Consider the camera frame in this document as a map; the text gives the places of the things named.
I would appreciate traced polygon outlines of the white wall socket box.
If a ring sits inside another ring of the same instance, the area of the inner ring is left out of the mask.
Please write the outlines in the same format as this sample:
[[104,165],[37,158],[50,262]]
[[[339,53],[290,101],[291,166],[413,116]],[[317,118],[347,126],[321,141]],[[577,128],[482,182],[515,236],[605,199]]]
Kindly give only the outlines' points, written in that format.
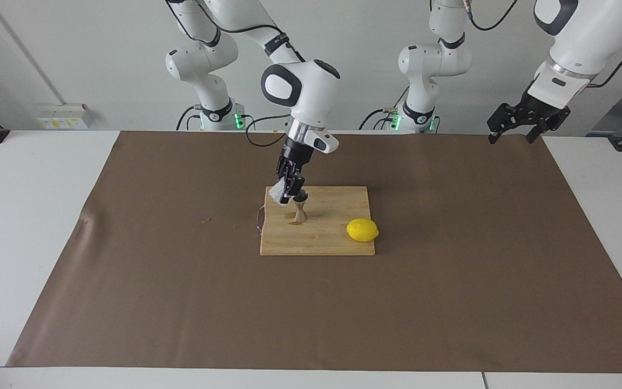
[[86,104],[42,104],[37,121],[44,130],[89,130],[94,118]]

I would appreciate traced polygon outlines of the small clear glass cup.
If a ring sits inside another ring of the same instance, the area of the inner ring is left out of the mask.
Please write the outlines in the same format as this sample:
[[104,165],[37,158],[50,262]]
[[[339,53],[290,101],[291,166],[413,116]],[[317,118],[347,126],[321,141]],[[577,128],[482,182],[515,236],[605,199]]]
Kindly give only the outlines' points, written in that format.
[[286,188],[278,186],[277,182],[267,190],[267,195],[276,204],[279,204],[280,206],[287,206],[288,198],[286,197]]

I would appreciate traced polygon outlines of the wooden cutting board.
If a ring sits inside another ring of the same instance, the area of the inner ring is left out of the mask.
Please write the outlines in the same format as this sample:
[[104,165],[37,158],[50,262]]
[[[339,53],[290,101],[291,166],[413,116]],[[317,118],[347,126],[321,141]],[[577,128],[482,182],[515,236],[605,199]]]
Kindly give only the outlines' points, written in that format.
[[307,186],[304,211],[308,219],[295,221],[293,202],[277,204],[268,194],[261,227],[262,256],[372,256],[373,242],[357,242],[346,231],[353,219],[370,219],[365,186]]

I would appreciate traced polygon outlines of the brown paper table mat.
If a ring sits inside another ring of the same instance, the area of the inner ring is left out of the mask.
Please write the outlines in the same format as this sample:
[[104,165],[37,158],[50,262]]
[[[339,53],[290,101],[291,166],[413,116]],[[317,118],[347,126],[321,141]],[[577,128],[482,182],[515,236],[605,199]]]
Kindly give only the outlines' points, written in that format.
[[546,145],[340,138],[358,257],[264,257],[274,149],[124,131],[7,365],[622,373],[622,278]]

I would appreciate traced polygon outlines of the steel double jigger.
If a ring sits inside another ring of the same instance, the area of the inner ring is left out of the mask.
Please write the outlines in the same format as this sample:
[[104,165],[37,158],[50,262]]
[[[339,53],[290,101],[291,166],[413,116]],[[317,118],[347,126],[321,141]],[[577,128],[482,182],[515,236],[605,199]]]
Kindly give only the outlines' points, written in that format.
[[304,189],[301,189],[299,194],[292,198],[294,204],[296,206],[296,211],[294,215],[294,222],[297,224],[303,224],[308,219],[308,215],[305,212],[304,206],[308,199],[308,192]]

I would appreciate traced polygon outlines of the yellow lemon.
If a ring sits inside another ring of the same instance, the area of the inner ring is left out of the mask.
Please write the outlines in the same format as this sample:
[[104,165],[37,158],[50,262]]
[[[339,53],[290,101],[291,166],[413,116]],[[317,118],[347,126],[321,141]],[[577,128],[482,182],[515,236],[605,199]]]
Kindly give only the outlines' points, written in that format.
[[356,242],[372,242],[380,231],[377,224],[368,218],[355,218],[346,224],[348,236]]

